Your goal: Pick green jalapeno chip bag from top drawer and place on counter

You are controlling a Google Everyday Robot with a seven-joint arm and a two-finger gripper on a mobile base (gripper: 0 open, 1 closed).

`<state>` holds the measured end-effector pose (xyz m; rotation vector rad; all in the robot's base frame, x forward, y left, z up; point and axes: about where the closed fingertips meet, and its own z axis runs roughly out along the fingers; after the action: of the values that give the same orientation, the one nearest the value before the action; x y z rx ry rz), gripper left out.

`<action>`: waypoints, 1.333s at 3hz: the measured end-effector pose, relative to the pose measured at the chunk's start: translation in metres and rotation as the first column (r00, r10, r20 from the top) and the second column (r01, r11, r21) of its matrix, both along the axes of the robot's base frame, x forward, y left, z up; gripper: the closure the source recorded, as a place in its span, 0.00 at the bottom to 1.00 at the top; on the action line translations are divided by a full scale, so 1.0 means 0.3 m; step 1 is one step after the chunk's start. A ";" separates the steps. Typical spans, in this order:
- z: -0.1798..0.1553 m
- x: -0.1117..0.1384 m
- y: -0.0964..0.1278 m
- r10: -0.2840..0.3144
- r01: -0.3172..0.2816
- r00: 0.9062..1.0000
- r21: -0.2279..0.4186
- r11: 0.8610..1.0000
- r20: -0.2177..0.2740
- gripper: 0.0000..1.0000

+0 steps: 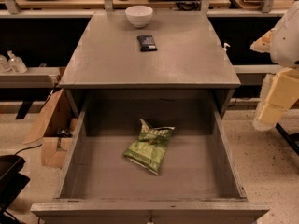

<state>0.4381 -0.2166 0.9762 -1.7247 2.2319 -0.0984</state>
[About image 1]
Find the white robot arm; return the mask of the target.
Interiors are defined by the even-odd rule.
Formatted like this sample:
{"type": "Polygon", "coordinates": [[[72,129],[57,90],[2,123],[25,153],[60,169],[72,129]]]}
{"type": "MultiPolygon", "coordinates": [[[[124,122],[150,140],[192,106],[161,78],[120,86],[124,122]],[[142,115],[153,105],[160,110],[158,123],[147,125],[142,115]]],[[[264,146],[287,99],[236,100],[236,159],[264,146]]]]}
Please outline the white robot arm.
{"type": "Polygon", "coordinates": [[[256,130],[267,131],[299,100],[299,1],[250,49],[269,53],[271,61],[282,66],[279,72],[264,78],[252,122],[256,130]]]}

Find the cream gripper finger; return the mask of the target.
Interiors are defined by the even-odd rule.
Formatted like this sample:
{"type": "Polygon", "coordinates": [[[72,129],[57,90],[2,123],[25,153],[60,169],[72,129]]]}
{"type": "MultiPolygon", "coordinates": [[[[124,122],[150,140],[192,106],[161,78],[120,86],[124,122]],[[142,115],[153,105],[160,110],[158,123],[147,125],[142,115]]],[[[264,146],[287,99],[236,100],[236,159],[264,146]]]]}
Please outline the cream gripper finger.
{"type": "Polygon", "coordinates": [[[254,41],[250,45],[250,49],[259,53],[269,53],[270,52],[270,43],[272,38],[272,31],[267,31],[259,39],[254,41]]]}
{"type": "Polygon", "coordinates": [[[276,105],[258,104],[252,122],[253,127],[258,131],[273,129],[281,120],[285,109],[276,105]]]}

